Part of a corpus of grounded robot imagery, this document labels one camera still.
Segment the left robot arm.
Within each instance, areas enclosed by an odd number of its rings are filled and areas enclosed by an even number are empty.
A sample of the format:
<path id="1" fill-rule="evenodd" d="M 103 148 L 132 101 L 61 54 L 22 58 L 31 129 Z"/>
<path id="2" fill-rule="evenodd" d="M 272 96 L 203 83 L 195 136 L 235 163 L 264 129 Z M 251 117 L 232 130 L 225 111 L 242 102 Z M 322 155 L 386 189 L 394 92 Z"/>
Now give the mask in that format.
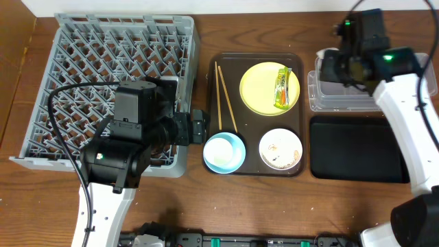
<path id="1" fill-rule="evenodd" d="M 206 141 L 210 117 L 184 104 L 185 82 L 176 76 L 123 81 L 113 115 L 103 118 L 80 151 L 86 191 L 80 192 L 73 246 L 81 233 L 88 246 L 116 246 L 143 173 L 178 178 L 187 169 L 191 144 Z"/>

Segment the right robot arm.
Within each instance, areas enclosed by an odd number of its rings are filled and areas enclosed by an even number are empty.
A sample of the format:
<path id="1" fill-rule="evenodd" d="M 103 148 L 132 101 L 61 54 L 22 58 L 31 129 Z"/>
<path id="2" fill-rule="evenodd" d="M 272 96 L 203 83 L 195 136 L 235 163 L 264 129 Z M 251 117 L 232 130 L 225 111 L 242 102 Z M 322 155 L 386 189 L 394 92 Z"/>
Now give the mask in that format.
<path id="1" fill-rule="evenodd" d="M 438 245 L 438 115 L 409 47 L 391 48 L 380 9 L 349 12 L 337 26 L 338 49 L 322 53 L 320 79 L 359 86 L 384 113 L 402 151 L 413 199 L 390 222 L 361 232 L 362 246 Z"/>

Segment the green snack wrapper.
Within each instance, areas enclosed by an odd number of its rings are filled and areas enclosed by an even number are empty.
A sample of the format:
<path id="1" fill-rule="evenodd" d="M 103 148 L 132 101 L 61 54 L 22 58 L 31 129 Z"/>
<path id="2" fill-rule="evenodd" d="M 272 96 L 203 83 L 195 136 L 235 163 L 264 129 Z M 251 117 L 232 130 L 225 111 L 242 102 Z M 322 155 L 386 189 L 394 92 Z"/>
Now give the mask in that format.
<path id="1" fill-rule="evenodd" d="M 274 87 L 274 107 L 286 110 L 289 108 L 289 75 L 291 69 L 284 67 L 278 70 Z"/>

